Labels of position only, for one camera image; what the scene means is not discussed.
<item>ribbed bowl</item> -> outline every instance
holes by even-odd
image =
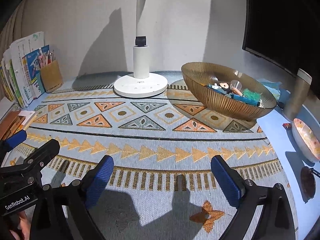
[[[276,99],[268,89],[252,77],[232,68],[213,63],[190,62],[183,65],[181,70],[183,79],[192,94],[205,106],[220,114],[241,120],[253,120],[265,116],[276,107]],[[260,93],[264,107],[247,105],[203,86],[202,84],[209,84],[209,79],[213,75],[220,82],[240,81],[241,91],[247,88]]]

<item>green plastic object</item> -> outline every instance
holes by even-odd
[[[260,101],[260,94],[258,94],[256,92],[252,92],[247,88],[243,90],[242,95],[246,98],[253,99],[258,102]]]

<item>pen holder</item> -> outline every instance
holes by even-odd
[[[41,80],[45,91],[51,93],[62,86],[63,80],[57,60],[40,69]]]

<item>lamp base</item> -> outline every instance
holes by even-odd
[[[164,76],[149,73],[147,78],[134,78],[133,74],[116,80],[115,92],[127,98],[146,98],[161,94],[166,90],[168,81]]]

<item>bowl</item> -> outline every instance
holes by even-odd
[[[293,119],[292,134],[303,155],[311,162],[320,161],[320,143],[313,131],[300,119]]]
[[[257,119],[270,113],[276,107],[276,99],[261,83],[229,67],[213,63],[191,62],[181,67],[183,79],[192,94],[205,106],[231,118],[248,120]],[[210,77],[215,75],[219,81],[230,83],[232,80],[241,82],[241,92],[244,89],[261,94],[263,107],[247,105],[219,94],[205,85]]]

